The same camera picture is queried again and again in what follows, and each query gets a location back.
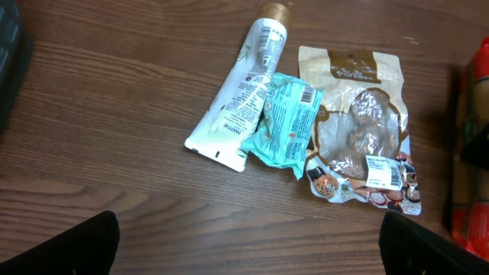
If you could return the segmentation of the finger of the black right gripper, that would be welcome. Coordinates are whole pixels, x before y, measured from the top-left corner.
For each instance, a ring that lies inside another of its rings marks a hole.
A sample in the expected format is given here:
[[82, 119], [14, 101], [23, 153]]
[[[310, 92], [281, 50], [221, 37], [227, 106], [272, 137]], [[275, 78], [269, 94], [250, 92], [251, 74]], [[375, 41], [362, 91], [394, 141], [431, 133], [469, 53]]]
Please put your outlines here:
[[488, 170], [488, 126], [486, 125], [479, 134], [461, 151], [461, 159], [472, 166]]

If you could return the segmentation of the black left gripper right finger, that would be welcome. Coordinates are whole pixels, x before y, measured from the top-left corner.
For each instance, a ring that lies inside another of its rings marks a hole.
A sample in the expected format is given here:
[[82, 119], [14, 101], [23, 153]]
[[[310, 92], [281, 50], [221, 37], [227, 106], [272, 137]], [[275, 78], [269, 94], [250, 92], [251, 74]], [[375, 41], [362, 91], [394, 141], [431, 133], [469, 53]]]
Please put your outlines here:
[[379, 248], [386, 275], [488, 275], [488, 262], [397, 212], [384, 216]]

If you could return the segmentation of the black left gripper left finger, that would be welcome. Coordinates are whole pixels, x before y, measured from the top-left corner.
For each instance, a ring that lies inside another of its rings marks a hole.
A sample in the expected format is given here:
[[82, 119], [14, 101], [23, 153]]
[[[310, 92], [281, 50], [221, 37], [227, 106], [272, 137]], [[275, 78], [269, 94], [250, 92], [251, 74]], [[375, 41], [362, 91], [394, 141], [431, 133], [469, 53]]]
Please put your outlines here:
[[112, 211], [104, 211], [77, 226], [1, 263], [2, 274], [110, 273], [120, 230]]

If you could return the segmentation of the beige dried fruit pouch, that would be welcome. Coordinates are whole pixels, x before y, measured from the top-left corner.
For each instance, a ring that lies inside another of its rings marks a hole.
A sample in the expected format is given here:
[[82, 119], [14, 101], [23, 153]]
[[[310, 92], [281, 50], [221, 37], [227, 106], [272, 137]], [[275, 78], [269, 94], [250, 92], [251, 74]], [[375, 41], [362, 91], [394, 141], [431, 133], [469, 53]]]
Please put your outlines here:
[[399, 57], [301, 46], [301, 80], [323, 91], [305, 172], [315, 196], [420, 215]]

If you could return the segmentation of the white Pantene tube gold cap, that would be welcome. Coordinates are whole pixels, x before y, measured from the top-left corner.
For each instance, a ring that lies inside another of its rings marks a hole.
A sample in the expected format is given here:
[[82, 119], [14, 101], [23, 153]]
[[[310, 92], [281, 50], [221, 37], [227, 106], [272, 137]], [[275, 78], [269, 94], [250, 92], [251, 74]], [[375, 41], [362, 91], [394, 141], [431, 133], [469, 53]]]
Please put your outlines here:
[[241, 143], [257, 128], [291, 19], [282, 4], [261, 7], [234, 66], [185, 147], [235, 171], [245, 169], [248, 153]]

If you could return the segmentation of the teal snack packet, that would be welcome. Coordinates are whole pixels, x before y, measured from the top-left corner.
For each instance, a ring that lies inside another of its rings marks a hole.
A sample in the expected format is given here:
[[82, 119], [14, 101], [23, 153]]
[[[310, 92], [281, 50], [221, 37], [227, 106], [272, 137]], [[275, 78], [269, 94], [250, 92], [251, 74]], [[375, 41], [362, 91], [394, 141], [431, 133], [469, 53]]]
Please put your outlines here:
[[275, 73], [257, 130], [241, 148], [269, 167], [290, 168], [303, 177], [306, 149], [324, 91], [294, 76]]

